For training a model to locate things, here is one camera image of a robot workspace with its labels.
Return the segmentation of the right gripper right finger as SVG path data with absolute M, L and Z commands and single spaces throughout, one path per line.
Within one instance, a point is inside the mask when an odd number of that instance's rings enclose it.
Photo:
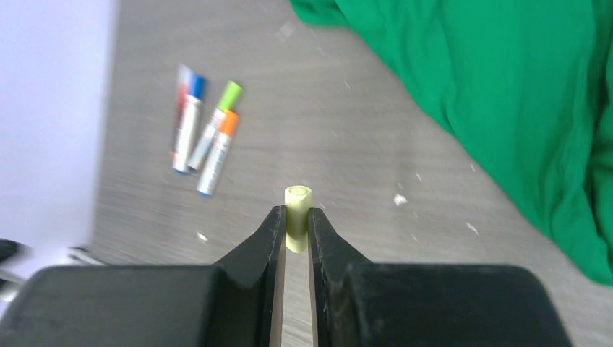
M 512 265 L 373 262 L 307 215 L 316 346 L 570 346 L 545 288 Z

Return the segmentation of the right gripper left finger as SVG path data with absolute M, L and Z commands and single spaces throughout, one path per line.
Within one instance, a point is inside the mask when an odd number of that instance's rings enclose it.
M 210 265 L 37 272 L 1 320 L 3 346 L 279 346 L 286 208 Z

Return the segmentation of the yellow pen cap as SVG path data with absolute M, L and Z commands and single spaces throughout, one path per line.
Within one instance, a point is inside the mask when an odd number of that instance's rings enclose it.
M 291 186 L 285 189 L 286 246 L 294 253 L 308 247 L 308 212 L 312 206 L 312 190 L 306 186 Z

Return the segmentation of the white marker blue tip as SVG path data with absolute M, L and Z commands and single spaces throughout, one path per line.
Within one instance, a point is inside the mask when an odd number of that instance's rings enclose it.
M 203 196 L 210 197 L 213 194 L 218 179 L 220 178 L 220 173 L 223 169 L 231 142 L 231 136 L 222 132 L 218 135 L 205 162 L 202 175 L 197 185 L 197 191 Z

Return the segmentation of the white marker blue end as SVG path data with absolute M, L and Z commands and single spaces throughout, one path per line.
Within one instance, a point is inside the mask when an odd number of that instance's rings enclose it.
M 176 141 L 176 155 L 173 160 L 173 170 L 182 174 L 186 174 L 188 171 L 187 160 L 192 150 L 194 134 L 200 118 L 204 90 L 204 77 L 192 71 L 189 92 L 185 100 L 183 118 L 179 126 L 179 135 Z

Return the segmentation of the red orange pen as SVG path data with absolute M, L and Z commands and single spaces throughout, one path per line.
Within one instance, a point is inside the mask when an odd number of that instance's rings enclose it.
M 176 155 L 176 141 L 179 135 L 179 126 L 181 125 L 181 120 L 183 118 L 184 104 L 187 97 L 187 93 L 189 92 L 191 78 L 191 69 L 185 64 L 180 64 L 178 70 L 177 93 L 173 118 L 173 137 L 171 140 L 170 150 L 170 156 L 172 160 L 174 160 Z

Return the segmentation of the orange pen cap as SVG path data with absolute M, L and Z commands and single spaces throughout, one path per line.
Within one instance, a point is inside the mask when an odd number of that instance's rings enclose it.
M 226 110 L 220 126 L 220 133 L 227 137 L 233 137 L 239 123 L 240 116 L 232 110 Z

